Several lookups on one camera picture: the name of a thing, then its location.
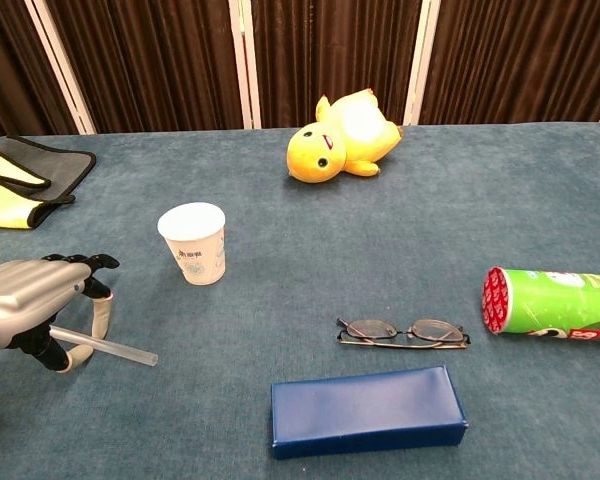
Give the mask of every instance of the white pole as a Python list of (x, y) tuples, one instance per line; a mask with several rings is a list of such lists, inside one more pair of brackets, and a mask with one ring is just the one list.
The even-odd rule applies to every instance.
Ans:
[(81, 135), (96, 133), (91, 115), (84, 101), (67, 54), (60, 41), (55, 23), (49, 13), (45, 0), (24, 0), (31, 20), (36, 27), (40, 41), (44, 46), (53, 73), (62, 90), (65, 102), (69, 107), (73, 121)]
[(420, 110), (424, 99), (424, 90), (427, 85), (433, 41), (438, 26), (440, 2), (441, 0), (422, 1), (416, 46), (413, 52), (413, 62), (411, 63), (411, 75), (409, 77), (409, 89), (407, 90), (403, 125), (418, 125), (420, 120)]
[(258, 92), (258, 71), (256, 69), (256, 49), (253, 40), (253, 16), (251, 0), (242, 0), (242, 19), (244, 22), (244, 47), (247, 54), (247, 72), (249, 74), (249, 92), (251, 99), (251, 117), (253, 128), (262, 128), (260, 120), (260, 94)]
[(253, 128), (251, 105), (249, 99), (249, 72), (244, 54), (244, 23), (242, 21), (241, 0), (229, 0), (229, 15), (231, 16), (231, 34), (233, 35), (233, 50), (236, 55), (238, 71), (238, 86), (240, 88), (240, 105), (242, 106), (242, 122), (245, 129)]

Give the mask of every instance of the blue box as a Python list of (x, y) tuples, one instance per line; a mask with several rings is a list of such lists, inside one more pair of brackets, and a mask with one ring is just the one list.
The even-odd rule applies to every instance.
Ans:
[(458, 445), (469, 426), (444, 366), (276, 383), (278, 459)]

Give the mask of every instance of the plastic rod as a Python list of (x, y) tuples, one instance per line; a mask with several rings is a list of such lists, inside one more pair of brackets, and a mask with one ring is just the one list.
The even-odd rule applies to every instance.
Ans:
[(73, 330), (56, 327), (55, 325), (51, 325), (51, 336), (56, 340), (70, 342), (76, 345), (89, 345), (101, 352), (110, 353), (111, 355), (116, 355), (133, 362), (149, 365), (150, 367), (153, 367), (156, 363), (158, 363), (158, 355), (155, 353), (145, 352), (143, 350), (138, 350), (137, 348), (109, 342), (108, 340), (100, 340), (89, 335), (74, 332)]

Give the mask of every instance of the white cup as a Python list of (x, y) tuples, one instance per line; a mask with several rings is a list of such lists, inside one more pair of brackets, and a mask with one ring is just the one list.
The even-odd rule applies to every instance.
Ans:
[(158, 232), (166, 240), (187, 282), (210, 285), (224, 275), (224, 212), (210, 203), (185, 203), (158, 220)]

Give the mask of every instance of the yellow plush toy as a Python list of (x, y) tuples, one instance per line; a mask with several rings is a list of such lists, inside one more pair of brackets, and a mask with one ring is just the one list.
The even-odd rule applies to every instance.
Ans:
[(298, 131), (287, 149), (289, 174), (307, 183), (327, 181), (343, 170), (376, 175), (376, 162), (402, 139), (402, 128), (384, 118), (370, 88), (333, 105), (323, 95), (316, 120)]

